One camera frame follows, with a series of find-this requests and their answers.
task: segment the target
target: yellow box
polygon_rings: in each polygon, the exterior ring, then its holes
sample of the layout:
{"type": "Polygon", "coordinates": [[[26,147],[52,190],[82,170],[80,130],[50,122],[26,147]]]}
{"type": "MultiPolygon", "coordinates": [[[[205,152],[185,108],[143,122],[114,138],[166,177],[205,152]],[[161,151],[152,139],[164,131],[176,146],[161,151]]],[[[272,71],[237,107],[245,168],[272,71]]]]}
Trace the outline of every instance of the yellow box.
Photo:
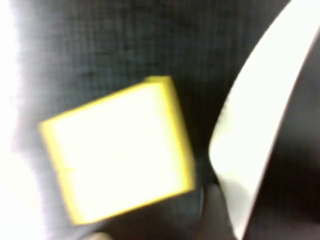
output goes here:
{"type": "Polygon", "coordinates": [[[115,216],[195,187],[194,159],[168,76],[40,124],[74,224],[115,216]]]}

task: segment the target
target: dark cloth background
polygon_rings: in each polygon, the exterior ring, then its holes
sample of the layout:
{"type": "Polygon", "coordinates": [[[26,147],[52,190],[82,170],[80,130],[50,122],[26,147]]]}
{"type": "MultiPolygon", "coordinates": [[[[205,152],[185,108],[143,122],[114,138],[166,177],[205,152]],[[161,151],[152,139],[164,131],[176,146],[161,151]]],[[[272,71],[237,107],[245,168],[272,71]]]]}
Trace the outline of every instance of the dark cloth background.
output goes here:
{"type": "MultiPolygon", "coordinates": [[[[77,239],[101,225],[70,224],[37,131],[40,121],[146,76],[170,75],[195,154],[199,186],[215,183],[208,148],[222,104],[255,44],[287,3],[11,0],[21,71],[13,148],[25,157],[37,179],[44,237],[77,239]]],[[[320,210],[319,48],[318,42],[311,66],[305,67],[296,86],[246,239],[318,239],[320,235],[315,220],[320,210]]],[[[127,239],[193,239],[202,194],[199,187],[108,221],[106,228],[118,239],[126,237],[121,232],[130,236],[127,239]]]]}

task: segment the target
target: yellow cube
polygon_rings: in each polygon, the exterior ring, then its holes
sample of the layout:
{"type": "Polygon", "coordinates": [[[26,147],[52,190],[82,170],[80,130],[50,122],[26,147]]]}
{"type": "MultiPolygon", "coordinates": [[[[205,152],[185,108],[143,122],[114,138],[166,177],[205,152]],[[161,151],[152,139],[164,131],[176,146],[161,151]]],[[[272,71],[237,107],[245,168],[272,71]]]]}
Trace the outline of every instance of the yellow cube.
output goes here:
{"type": "Polygon", "coordinates": [[[193,154],[168,76],[64,112],[40,130],[74,224],[195,187],[193,154]]]}

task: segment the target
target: black surface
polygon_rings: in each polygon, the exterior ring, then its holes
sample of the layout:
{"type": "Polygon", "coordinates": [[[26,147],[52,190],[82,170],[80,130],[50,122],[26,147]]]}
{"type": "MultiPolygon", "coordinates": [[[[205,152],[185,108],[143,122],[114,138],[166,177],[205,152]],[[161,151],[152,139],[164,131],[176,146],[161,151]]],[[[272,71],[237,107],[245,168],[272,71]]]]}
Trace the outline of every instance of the black surface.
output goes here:
{"type": "MultiPolygon", "coordinates": [[[[196,156],[199,183],[215,182],[208,146],[221,106],[249,53],[287,2],[11,0],[21,72],[13,148],[36,177],[45,216],[44,238],[76,239],[94,226],[70,224],[37,131],[40,121],[136,84],[146,76],[171,75],[196,156]]],[[[283,123],[247,239],[283,239],[282,234],[293,238],[308,233],[308,239],[316,239],[312,234],[319,233],[319,228],[311,228],[314,223],[305,223],[298,235],[299,228],[291,224],[289,216],[277,224],[278,216],[291,212],[278,214],[283,206],[295,204],[288,196],[304,199],[300,193],[304,186],[317,182],[308,171],[316,172],[318,166],[317,142],[313,141],[319,140],[316,123],[320,121],[316,119],[320,83],[313,74],[305,79],[299,81],[305,90],[299,93],[298,84],[283,123]],[[287,160],[287,152],[296,160],[287,160]],[[292,178],[283,181],[282,175],[292,178]]],[[[199,189],[115,219],[109,226],[117,223],[114,235],[122,228],[138,228],[140,235],[131,239],[192,239],[201,211],[200,197],[199,189]]]]}

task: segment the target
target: black fabric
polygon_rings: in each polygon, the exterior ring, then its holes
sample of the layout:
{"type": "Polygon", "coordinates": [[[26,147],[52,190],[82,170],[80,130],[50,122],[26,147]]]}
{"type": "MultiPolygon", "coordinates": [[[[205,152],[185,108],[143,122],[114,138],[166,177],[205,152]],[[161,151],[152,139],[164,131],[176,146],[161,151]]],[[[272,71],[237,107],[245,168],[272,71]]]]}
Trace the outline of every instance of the black fabric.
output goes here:
{"type": "MultiPolygon", "coordinates": [[[[146,76],[170,75],[196,157],[199,185],[214,183],[208,146],[222,104],[251,50],[287,2],[11,0],[21,73],[19,121],[13,147],[24,157],[38,182],[45,216],[44,237],[77,239],[97,225],[70,224],[37,130],[39,122],[139,83],[146,76]]],[[[315,89],[312,87],[313,97],[319,93],[315,89]]],[[[315,112],[315,107],[310,108],[309,114],[315,112]]],[[[300,121],[306,123],[309,118],[300,121]]],[[[278,192],[272,192],[270,198],[277,202],[275,194],[278,192]]],[[[202,190],[198,189],[116,218],[109,226],[114,226],[115,235],[122,226],[139,226],[140,234],[131,239],[192,239],[201,213],[201,195],[202,190]]],[[[274,219],[266,220],[258,209],[253,214],[248,239],[273,234],[269,228],[274,229],[274,219]]]]}

